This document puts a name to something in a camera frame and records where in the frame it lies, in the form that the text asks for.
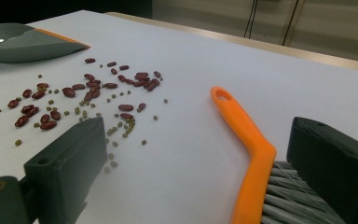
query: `dustpan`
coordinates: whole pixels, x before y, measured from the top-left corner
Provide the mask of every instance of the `dustpan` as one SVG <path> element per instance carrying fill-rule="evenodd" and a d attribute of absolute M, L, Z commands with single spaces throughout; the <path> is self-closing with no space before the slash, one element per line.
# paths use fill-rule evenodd
<path fill-rule="evenodd" d="M 28 63 L 68 55 L 90 46 L 19 23 L 0 23 L 0 63 Z"/>

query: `white table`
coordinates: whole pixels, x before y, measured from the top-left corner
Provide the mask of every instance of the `white table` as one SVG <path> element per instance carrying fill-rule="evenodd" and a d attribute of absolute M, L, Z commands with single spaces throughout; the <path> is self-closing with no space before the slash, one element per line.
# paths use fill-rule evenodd
<path fill-rule="evenodd" d="M 22 165 L 77 123 L 73 109 L 85 92 L 75 99 L 53 93 L 8 109 L 7 103 L 25 89 L 47 82 L 60 90 L 85 83 L 85 73 L 102 82 L 117 81 L 105 66 L 112 61 L 129 64 L 131 69 L 120 73 L 128 77 L 155 70 L 164 77 L 152 92 L 120 84 L 116 91 L 102 91 L 95 108 L 87 107 L 92 116 L 101 112 L 110 128 L 119 122 L 113 117 L 118 104 L 147 103 L 144 112 L 135 112 L 137 125 L 128 139 L 111 137 L 119 147 L 109 144 L 107 151 L 115 154 L 118 167 L 97 177 L 77 223 L 228 223 L 249 161 L 213 105 L 209 90 L 215 85 L 230 91 L 248 111 L 277 148 L 277 160 L 285 159 L 295 116 L 317 119 L 358 140 L 357 69 L 88 11 L 31 25 L 91 48 L 38 63 L 0 63 L 0 175 L 22 178 Z M 85 64 L 88 57 L 97 62 Z M 130 95 L 106 102 L 112 93 L 127 90 Z M 40 132 L 33 123 L 50 99 L 71 115 L 55 129 Z M 31 103 L 43 110 L 16 129 L 20 107 Z M 18 138 L 23 144 L 15 147 Z"/>

